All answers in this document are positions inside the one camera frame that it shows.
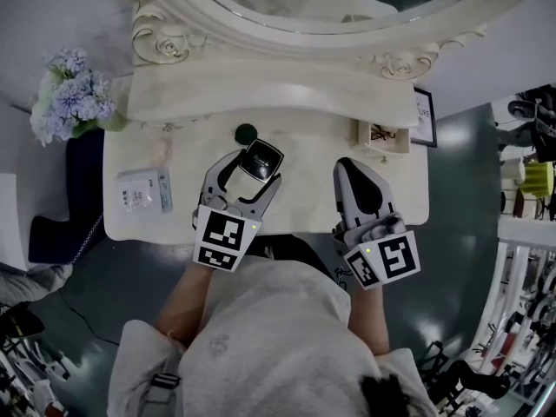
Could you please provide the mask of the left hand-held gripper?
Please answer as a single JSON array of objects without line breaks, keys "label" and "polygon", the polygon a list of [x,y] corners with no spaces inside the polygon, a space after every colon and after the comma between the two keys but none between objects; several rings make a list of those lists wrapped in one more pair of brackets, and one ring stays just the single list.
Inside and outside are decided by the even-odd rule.
[{"label": "left hand-held gripper", "polygon": [[194,262],[229,273],[236,271],[260,231],[262,216],[281,186],[281,174],[276,174],[253,198],[228,202],[226,184],[245,154],[238,149],[208,169],[193,214]]}]

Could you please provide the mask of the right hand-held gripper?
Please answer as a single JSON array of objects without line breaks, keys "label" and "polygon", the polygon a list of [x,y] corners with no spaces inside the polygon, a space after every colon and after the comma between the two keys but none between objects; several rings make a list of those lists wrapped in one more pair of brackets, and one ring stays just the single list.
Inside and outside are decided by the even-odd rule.
[{"label": "right hand-held gripper", "polygon": [[333,178],[336,207],[345,229],[337,228],[333,237],[361,288],[377,288],[419,273],[414,233],[395,212],[386,180],[348,157],[336,162]]}]

